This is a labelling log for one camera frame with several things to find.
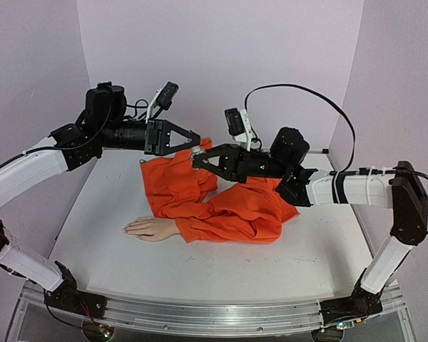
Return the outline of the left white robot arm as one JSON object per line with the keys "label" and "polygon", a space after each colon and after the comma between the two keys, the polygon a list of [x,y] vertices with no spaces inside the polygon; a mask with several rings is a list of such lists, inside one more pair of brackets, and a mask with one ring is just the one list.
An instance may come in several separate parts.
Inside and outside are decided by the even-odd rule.
{"label": "left white robot arm", "polygon": [[[0,209],[45,180],[101,158],[104,149],[166,156],[198,146],[198,134],[158,118],[169,109],[177,92],[177,84],[167,83],[156,92],[142,118],[131,118],[126,115],[124,87],[106,82],[88,90],[85,108],[76,122],[52,131],[0,165]],[[20,246],[1,220],[0,267],[53,293],[67,311],[75,311],[82,304],[71,272],[60,262]]]}

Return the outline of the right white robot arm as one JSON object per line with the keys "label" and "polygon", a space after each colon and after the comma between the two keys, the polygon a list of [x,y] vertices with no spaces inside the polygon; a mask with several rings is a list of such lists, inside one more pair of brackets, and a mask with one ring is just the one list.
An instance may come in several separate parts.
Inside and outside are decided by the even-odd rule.
{"label": "right white robot arm", "polygon": [[302,165],[309,145],[300,131],[281,128],[269,152],[249,151],[243,145],[222,144],[192,149],[194,168],[231,182],[249,177],[277,179],[275,191],[294,207],[355,204],[392,209],[389,237],[360,278],[360,288],[378,294],[408,253],[428,235],[428,195],[424,175],[403,161],[389,169],[362,167],[327,171]]}

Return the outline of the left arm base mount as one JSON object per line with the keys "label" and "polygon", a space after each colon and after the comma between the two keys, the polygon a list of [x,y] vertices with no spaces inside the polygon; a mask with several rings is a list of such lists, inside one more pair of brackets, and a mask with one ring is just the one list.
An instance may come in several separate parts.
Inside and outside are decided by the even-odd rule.
{"label": "left arm base mount", "polygon": [[107,299],[105,296],[91,292],[81,291],[71,272],[62,271],[62,283],[53,291],[44,295],[45,304],[51,308],[84,315],[88,318],[102,318]]}

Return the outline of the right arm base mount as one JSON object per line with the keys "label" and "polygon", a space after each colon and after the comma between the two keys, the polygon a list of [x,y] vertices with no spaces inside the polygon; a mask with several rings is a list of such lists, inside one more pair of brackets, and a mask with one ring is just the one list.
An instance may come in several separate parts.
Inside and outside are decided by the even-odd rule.
{"label": "right arm base mount", "polygon": [[322,325],[324,327],[333,326],[340,322],[365,319],[382,312],[381,295],[384,287],[377,293],[363,289],[361,280],[365,272],[366,270],[361,273],[349,296],[320,302],[319,312],[322,315]]}

